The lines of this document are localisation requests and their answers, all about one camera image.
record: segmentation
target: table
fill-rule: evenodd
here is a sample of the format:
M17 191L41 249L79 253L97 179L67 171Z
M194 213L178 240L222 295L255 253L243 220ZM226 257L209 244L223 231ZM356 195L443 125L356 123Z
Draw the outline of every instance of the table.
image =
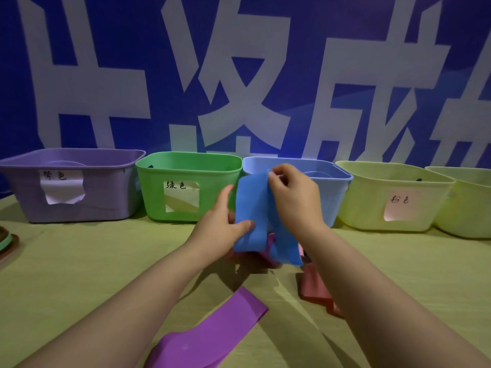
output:
M33 225L13 196L0 200L0 225L21 237L20 250L0 264L4 367L88 314L193 229L152 222L144 211L124 221ZM491 241L463 240L434 228L424 234L374 233L337 223L335 230L491 357ZM270 310L220 367L368 367L344 320L299 299L299 272L220 260L185 289L153 344L170 331L192 328L243 285Z

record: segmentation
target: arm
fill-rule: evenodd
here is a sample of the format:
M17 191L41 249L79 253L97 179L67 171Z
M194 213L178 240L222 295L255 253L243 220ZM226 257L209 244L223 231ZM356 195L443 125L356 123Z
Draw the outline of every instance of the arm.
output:
M371 366L491 367L483 353L323 223L314 181L288 164L273 172L269 184L281 220L316 264Z
M134 368L189 281L251 229L251 221L230 224L232 188L224 188L184 245L17 367Z

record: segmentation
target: forearm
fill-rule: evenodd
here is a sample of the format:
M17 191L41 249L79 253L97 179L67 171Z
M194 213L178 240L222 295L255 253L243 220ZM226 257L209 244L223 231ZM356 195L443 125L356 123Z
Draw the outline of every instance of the forearm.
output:
M328 227L300 243L374 367L489 367L488 358Z
M126 285L19 368L134 368L188 282L207 266L183 245Z

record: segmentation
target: purple fabric strip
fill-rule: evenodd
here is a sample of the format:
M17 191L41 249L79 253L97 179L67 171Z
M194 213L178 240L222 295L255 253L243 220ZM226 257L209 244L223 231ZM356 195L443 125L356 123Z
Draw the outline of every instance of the purple fabric strip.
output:
M267 310L240 287L196 327L163 336L150 352L145 368L216 368Z

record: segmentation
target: paper label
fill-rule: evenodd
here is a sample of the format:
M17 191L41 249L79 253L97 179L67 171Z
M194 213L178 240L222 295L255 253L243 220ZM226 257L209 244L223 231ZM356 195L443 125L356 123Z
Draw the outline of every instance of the paper label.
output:
M166 180L163 183L165 211L198 213L199 185L187 180Z
M49 205L75 204L85 197L81 170L43 169L39 176Z
M411 221L419 214L419 190L393 190L389 192L385 204L384 220Z

